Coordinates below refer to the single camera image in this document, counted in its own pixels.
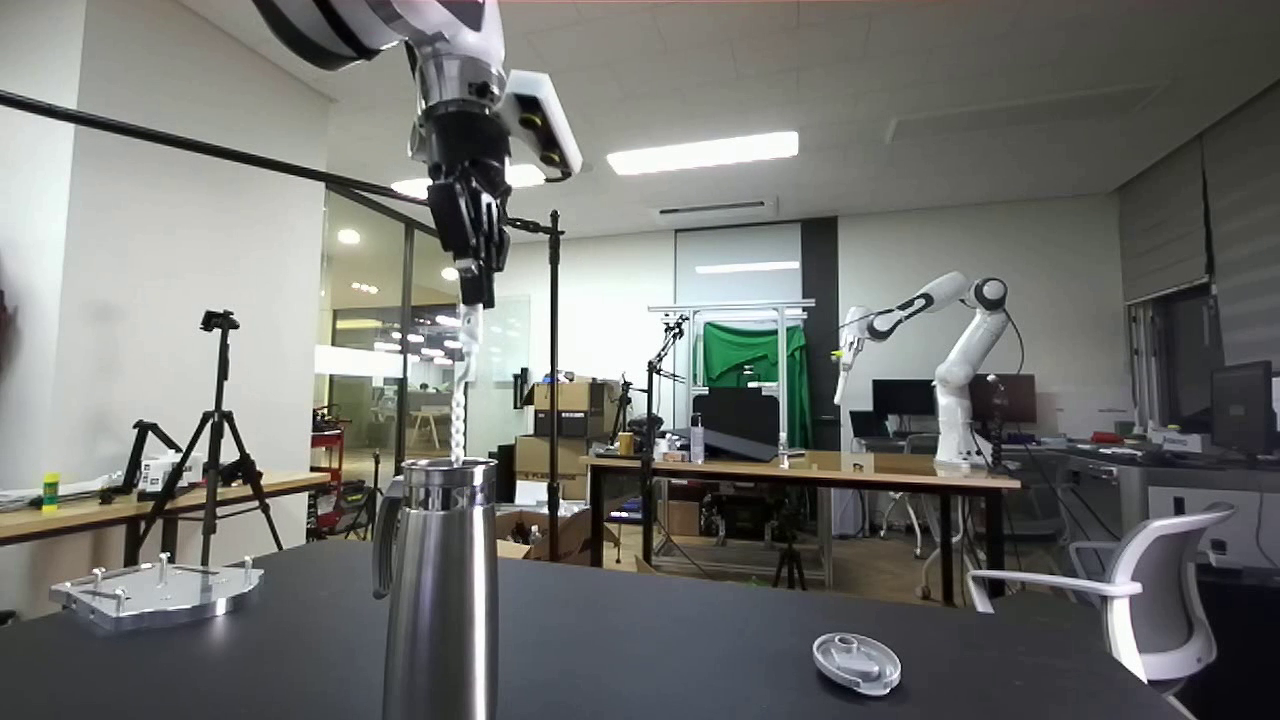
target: laboratory room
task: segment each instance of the laboratory room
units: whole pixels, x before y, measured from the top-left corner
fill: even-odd
[[[1277,0],[2,0],[2,720],[1280,715]]]

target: chair armrest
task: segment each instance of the chair armrest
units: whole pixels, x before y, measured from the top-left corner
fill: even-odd
[[[1084,577],[972,567],[968,595],[972,595],[974,612],[995,612],[983,583],[1036,583],[1036,588],[1065,588],[1065,592],[1106,595],[1106,598],[1145,592],[1145,583],[1132,583],[1132,578],[1126,583],[1101,583],[1101,578],[1084,578]]]
[[[1115,554],[1115,546],[1119,546],[1115,538],[1073,538],[1066,554],[1073,554],[1074,577],[1089,577],[1084,553],[1111,553]]]

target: ceiling light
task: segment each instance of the ceiling light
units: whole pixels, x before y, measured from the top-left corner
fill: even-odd
[[[761,273],[797,273],[801,260],[761,260],[761,262],[696,262],[696,277],[761,277]]]
[[[358,242],[364,237],[358,237],[354,227],[339,227],[337,239],[353,248],[353,242]]]
[[[656,143],[606,151],[615,174],[689,171],[721,165],[761,165],[801,154],[801,130],[721,137],[701,143]]]
[[[332,320],[332,328],[382,328],[382,320],[375,320],[375,317],[339,317],[339,320]]]
[[[538,186],[546,185],[546,174],[535,165],[506,165],[506,185],[511,186]],[[391,190],[410,196],[410,199],[427,199],[433,174],[404,174],[391,185]]]
[[[391,341],[399,341],[399,330],[391,330]],[[406,343],[422,343],[422,337],[419,337],[419,330],[406,330],[404,341],[406,341]]]

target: white robotic arm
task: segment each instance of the white robotic arm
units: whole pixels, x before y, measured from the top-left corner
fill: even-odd
[[[491,273],[506,260],[506,137],[531,147],[546,178],[585,154],[538,70],[505,70],[496,0],[250,0],[306,64],[342,69],[404,43],[419,86],[410,154],[427,165],[427,209],[458,268],[462,303],[491,309]]]
[[[861,309],[848,303],[841,324],[841,378],[834,378],[834,403],[843,401],[843,378],[851,375],[854,354],[867,346],[867,341],[883,343],[900,324],[946,309],[964,294],[964,277],[942,273],[930,285],[925,285],[914,294],[889,303],[889,309]]]
[[[946,309],[946,303],[964,299],[964,289],[968,285],[959,273],[942,273],[930,285],[925,285],[914,294],[906,294],[902,303],[890,303],[880,311],[848,309],[843,324],[841,324],[834,403],[843,403],[843,378],[867,341],[889,341],[900,324],[906,324],[930,309]],[[1002,311],[1008,285],[995,277],[983,277],[978,285],[972,285],[968,299],[972,299],[974,317],[968,320],[968,328],[950,343],[946,359],[930,371],[935,423],[941,423],[935,470],[968,470],[972,463],[978,463],[987,454],[983,441],[972,432],[968,378],[974,375],[974,367],[987,359],[987,350],[995,346],[995,341],[1008,328],[1008,311]]]

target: white dish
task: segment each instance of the white dish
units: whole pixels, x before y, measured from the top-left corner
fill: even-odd
[[[822,631],[813,640],[813,664],[832,682],[851,687],[861,696],[889,696],[902,679],[902,658],[854,631]]]

